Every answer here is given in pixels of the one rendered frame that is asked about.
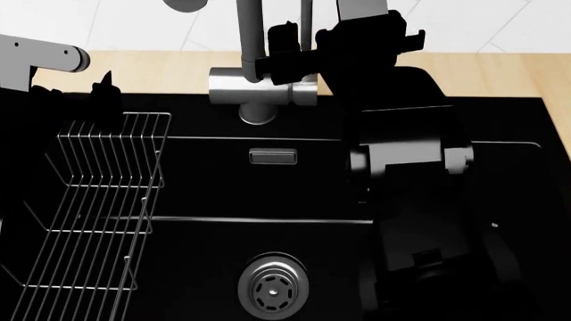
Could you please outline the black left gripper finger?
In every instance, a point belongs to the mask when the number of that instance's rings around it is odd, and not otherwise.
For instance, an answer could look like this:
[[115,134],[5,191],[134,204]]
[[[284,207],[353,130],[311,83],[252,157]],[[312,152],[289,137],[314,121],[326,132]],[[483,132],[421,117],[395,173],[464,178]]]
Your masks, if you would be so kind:
[[92,85],[90,99],[93,106],[95,124],[100,129],[121,129],[123,107],[121,91],[112,84],[112,72],[107,71],[101,82]]

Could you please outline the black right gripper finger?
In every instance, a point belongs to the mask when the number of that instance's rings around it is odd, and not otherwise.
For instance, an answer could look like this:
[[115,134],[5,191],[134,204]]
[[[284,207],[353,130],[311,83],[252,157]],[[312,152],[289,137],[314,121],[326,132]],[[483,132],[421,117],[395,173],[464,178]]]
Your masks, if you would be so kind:
[[298,37],[298,24],[287,21],[273,26],[268,31],[269,53],[288,53],[301,50]]
[[254,62],[258,77],[269,76],[273,85],[300,82],[304,77],[319,72],[318,50],[286,51],[257,58]]

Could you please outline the grey metal faucet handle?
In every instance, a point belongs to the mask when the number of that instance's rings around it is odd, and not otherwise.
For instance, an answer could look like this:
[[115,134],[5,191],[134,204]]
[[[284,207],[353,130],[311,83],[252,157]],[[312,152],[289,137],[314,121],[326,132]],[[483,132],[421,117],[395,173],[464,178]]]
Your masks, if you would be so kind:
[[[313,0],[301,0],[301,50],[312,48],[312,9]],[[298,106],[316,106],[318,102],[318,75],[309,74],[300,82],[290,85],[291,102]]]

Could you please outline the grey metal faucet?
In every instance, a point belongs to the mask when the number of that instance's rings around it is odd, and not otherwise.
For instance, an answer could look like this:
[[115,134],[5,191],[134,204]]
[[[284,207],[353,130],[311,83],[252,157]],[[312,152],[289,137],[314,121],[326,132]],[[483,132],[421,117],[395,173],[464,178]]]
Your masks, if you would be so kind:
[[210,69],[210,102],[237,104],[243,122],[265,125],[276,118],[280,106],[293,102],[293,90],[290,85],[273,85],[270,78],[257,74],[255,61],[266,56],[262,1],[236,0],[236,11],[241,67]]

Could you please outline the black kitchen sink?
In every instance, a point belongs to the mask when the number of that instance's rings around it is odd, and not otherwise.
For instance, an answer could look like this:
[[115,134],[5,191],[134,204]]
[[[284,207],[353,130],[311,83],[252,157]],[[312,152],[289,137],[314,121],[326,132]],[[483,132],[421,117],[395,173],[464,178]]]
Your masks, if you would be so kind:
[[[472,207],[503,224],[538,300],[535,321],[571,321],[571,160],[538,98],[451,97],[479,154]],[[373,217],[346,171],[343,111],[286,107],[255,127],[206,95],[122,95],[128,112],[171,116],[165,179],[124,321],[263,321],[237,281],[267,252],[294,256],[310,294],[283,321],[366,321],[360,275]],[[253,148],[296,149],[296,165],[254,165]]]

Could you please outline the rectangular metal overflow plate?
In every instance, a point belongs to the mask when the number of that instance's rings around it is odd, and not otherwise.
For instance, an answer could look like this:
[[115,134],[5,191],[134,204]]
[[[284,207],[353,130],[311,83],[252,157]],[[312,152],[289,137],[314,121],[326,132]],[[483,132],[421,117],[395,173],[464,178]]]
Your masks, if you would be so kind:
[[249,161],[254,165],[296,165],[296,149],[253,148],[248,152]]

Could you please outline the round metal drain strainer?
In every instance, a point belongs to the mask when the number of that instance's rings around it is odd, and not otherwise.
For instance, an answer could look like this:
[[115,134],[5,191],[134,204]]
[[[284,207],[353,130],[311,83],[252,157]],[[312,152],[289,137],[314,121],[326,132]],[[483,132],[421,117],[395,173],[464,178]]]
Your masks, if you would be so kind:
[[303,264],[287,253],[267,252],[251,259],[237,281],[241,306],[263,321],[283,321],[302,310],[310,294]]

